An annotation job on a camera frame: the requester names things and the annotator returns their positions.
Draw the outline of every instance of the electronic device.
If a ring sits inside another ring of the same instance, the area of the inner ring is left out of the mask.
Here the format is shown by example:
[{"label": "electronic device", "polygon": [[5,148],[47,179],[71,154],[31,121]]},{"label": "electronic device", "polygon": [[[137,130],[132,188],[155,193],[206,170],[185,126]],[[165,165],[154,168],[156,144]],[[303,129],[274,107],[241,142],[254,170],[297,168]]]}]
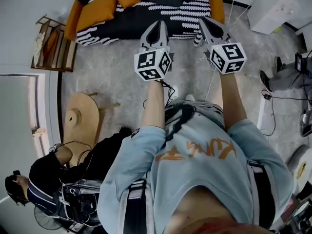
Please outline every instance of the electronic device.
[{"label": "electronic device", "polygon": [[235,73],[242,69],[247,57],[242,45],[231,36],[228,28],[212,19],[199,19],[199,28],[207,43],[206,56],[222,74]]},{"label": "electronic device", "polygon": [[172,65],[168,32],[164,21],[154,22],[140,39],[135,54],[135,72],[145,81],[164,79]]},{"label": "electronic device", "polygon": [[302,58],[298,52],[295,54],[294,67],[300,73],[309,75],[309,71],[307,70],[307,59]]}]

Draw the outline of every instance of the light blue t-shirt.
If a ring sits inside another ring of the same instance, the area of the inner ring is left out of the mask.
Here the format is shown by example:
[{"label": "light blue t-shirt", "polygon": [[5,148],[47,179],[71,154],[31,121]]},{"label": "light blue t-shirt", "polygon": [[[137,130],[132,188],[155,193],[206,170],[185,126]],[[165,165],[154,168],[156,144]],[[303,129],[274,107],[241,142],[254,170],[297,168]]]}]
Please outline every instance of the light blue t-shirt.
[{"label": "light blue t-shirt", "polygon": [[247,161],[267,164],[277,189],[279,211],[292,193],[293,178],[281,157],[249,120],[226,133],[223,115],[207,103],[196,104],[192,119],[166,142],[166,131],[141,127],[123,140],[120,151],[100,190],[98,216],[109,234],[116,234],[120,198],[131,183],[147,174],[151,185],[156,234],[162,234],[183,196],[194,186],[205,186],[239,223],[253,222],[253,200]]}]

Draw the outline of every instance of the trousers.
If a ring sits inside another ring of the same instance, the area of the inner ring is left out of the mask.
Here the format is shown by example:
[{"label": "trousers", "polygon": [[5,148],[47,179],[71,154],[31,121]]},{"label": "trousers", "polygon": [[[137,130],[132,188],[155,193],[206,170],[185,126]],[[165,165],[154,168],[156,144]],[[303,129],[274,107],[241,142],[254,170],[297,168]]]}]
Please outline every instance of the trousers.
[{"label": "trousers", "polygon": [[270,80],[270,88],[274,90],[301,89],[305,87],[308,98],[312,99],[312,58],[307,61],[309,75],[301,74],[295,69],[295,63],[283,64]]}]

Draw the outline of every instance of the harness strap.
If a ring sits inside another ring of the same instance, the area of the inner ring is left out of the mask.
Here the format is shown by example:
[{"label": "harness strap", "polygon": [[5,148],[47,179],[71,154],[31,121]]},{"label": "harness strap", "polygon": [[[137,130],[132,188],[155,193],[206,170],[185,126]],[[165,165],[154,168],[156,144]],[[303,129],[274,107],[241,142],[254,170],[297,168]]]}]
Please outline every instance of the harness strap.
[{"label": "harness strap", "polygon": [[28,184],[28,198],[48,216],[53,216],[57,210],[53,198],[37,188],[31,181]]},{"label": "harness strap", "polygon": [[123,234],[146,234],[146,181],[139,180],[129,187]]},{"label": "harness strap", "polygon": [[248,162],[253,194],[253,223],[270,229],[275,217],[275,201],[266,169],[256,161]]}]

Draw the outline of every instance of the shoe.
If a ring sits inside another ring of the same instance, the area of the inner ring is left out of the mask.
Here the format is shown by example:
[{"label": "shoe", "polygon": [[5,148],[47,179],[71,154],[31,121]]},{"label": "shoe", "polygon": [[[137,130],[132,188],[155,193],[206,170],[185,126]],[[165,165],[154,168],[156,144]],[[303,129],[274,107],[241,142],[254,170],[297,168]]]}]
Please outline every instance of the shoe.
[{"label": "shoe", "polygon": [[281,71],[281,68],[282,68],[282,60],[281,60],[281,57],[277,57],[276,58],[276,71],[279,72]]},{"label": "shoe", "polygon": [[270,88],[270,85],[269,85],[270,78],[262,70],[260,70],[259,75],[260,75],[260,80],[263,83],[263,85],[267,88],[267,90],[272,92],[272,89]]},{"label": "shoe", "polygon": [[185,99],[186,99],[186,100],[190,100],[190,101],[195,101],[195,98],[194,98],[193,95],[187,95],[187,96],[185,97]]}]

